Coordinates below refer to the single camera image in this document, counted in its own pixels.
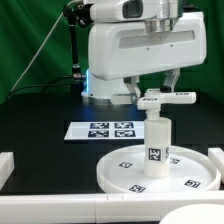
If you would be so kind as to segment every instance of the black sticker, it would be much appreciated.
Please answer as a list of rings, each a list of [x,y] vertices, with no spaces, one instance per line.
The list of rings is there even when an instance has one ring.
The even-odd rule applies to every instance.
[[[123,168],[129,168],[129,167],[131,167],[133,164],[131,164],[131,163],[127,163],[127,162],[123,162],[123,163],[121,163],[119,166],[121,166],[121,167],[123,167]]]
[[[189,96],[189,93],[176,93],[176,96]]]
[[[139,185],[134,185],[133,187],[131,187],[129,189],[129,191],[133,191],[135,193],[142,193],[146,188],[145,187],[141,187]]]
[[[109,131],[89,131],[89,138],[108,138]]]
[[[166,148],[166,159],[169,157],[170,155],[170,149],[169,147]]]
[[[109,123],[105,122],[98,122],[98,123],[91,123],[90,129],[108,129]]]
[[[195,180],[188,180],[184,185],[188,187],[198,188],[201,185],[201,183]]]
[[[177,164],[179,162],[180,162],[179,159],[170,158],[170,163],[172,163],[172,164]]]
[[[158,98],[144,98],[143,101],[152,101],[152,102],[155,102],[155,101],[158,101]]]
[[[161,161],[161,150],[149,148],[149,160]]]
[[[135,131],[124,130],[124,131],[115,131],[115,137],[117,138],[131,138],[136,137]]]
[[[114,123],[114,127],[117,129],[134,128],[134,124],[133,122],[116,122]]]

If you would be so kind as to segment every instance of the white block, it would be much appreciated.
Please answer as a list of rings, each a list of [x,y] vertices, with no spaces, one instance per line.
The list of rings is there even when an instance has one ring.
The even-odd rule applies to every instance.
[[[221,180],[224,183],[224,152],[220,148],[209,148],[208,158],[215,164],[221,172]]]
[[[0,190],[14,170],[14,158],[12,152],[0,154]]]

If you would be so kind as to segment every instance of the white edge rail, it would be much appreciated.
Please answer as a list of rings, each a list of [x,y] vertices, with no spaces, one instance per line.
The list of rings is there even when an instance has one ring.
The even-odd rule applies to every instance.
[[[224,205],[224,191],[1,196],[0,223],[57,224],[160,221],[171,211],[193,204]]]

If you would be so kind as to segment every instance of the white robot body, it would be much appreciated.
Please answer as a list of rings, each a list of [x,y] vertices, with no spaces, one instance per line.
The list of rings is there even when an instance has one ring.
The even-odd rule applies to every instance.
[[[145,22],[95,24],[89,66],[103,80],[138,76],[203,63],[203,13],[185,13],[170,32],[146,33]]]

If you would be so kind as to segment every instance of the white plastic housing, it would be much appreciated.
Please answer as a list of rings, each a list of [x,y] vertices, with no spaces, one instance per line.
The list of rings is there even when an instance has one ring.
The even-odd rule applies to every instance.
[[[96,77],[118,79],[201,64],[206,57],[203,13],[185,13],[172,32],[147,34],[145,23],[104,23],[89,36]]]
[[[122,8],[128,0],[97,0],[90,8],[90,17],[95,22],[145,20],[156,17],[160,12],[160,1],[143,0],[143,14],[140,18],[124,18]]]

